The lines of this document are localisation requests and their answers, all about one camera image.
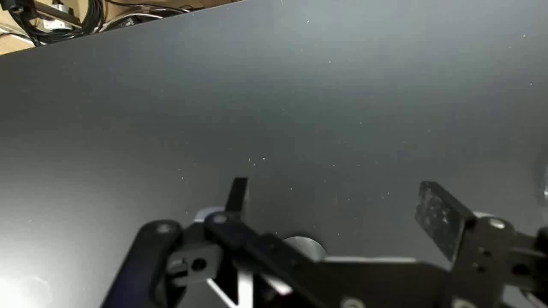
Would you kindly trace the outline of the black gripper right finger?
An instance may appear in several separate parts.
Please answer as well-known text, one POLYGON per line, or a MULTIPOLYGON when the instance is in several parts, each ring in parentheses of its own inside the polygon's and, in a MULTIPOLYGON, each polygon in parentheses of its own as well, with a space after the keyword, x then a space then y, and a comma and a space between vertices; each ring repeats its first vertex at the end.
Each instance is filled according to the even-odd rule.
POLYGON ((451 262, 442 308, 511 308, 508 286, 548 307, 547 226, 521 233, 502 218, 473 213, 437 182, 420 184, 415 220, 451 262))

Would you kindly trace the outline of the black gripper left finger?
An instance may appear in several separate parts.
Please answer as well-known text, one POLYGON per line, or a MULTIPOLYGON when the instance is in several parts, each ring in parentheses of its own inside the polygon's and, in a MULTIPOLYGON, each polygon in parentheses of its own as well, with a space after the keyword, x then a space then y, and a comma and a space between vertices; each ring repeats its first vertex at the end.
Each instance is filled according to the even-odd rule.
POLYGON ((247 179, 235 179, 228 202, 191 226, 145 225, 102 308, 184 308, 194 286, 210 285, 227 305, 246 308, 329 308, 319 264, 276 235, 244 220, 247 179))

